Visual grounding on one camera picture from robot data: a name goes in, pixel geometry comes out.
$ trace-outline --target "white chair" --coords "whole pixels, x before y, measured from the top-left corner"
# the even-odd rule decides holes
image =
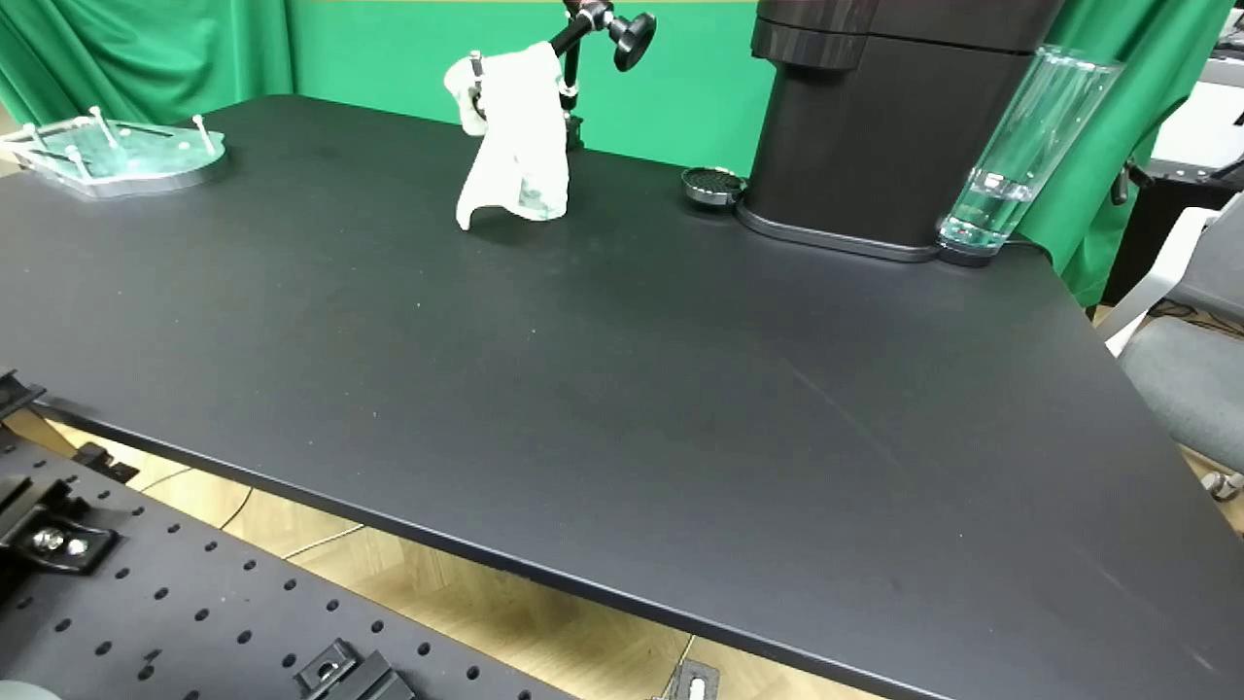
[[[1159,423],[1219,472],[1212,500],[1244,480],[1244,195],[1181,209],[1153,270],[1098,328]]]

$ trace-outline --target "black pegboard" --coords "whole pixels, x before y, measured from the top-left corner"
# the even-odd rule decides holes
[[[75,480],[89,524],[119,546],[89,575],[0,559],[0,682],[66,700],[303,698],[296,673],[332,637],[386,654],[418,698],[561,700],[562,691],[264,557],[76,465],[29,448],[0,480]]]

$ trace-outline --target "glass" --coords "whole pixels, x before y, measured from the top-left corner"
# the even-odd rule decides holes
[[[1111,94],[1116,78],[1118,67],[1111,61],[1041,46],[983,156],[967,173],[961,200],[938,221],[942,248],[996,256],[1041,195],[1050,173]]]

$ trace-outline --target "black device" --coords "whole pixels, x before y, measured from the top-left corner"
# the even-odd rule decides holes
[[[865,256],[938,253],[938,220],[1062,0],[761,0],[776,61],[743,221]]]

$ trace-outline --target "green fabric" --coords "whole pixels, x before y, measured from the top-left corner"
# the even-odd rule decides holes
[[[1192,87],[1231,0],[1069,0],[1053,42],[1126,61],[1023,233],[1092,304],[1136,204],[1106,192]],[[750,173],[772,67],[750,58],[755,0],[627,0],[655,42],[634,73],[583,46],[586,144],[660,163]],[[257,94],[307,94],[454,121],[441,69],[561,29],[561,0],[0,0],[0,100],[18,121],[86,107],[180,121]]]
[[[1231,0],[1071,0],[1050,42],[1098,61],[1124,61],[1124,78],[1071,144],[1023,236],[1050,248],[1071,296],[1092,309],[1116,266],[1136,192],[1111,204],[1126,161],[1146,163],[1153,133],[1197,82]]]
[[[290,78],[283,0],[0,0],[0,100],[18,121],[183,121]]]

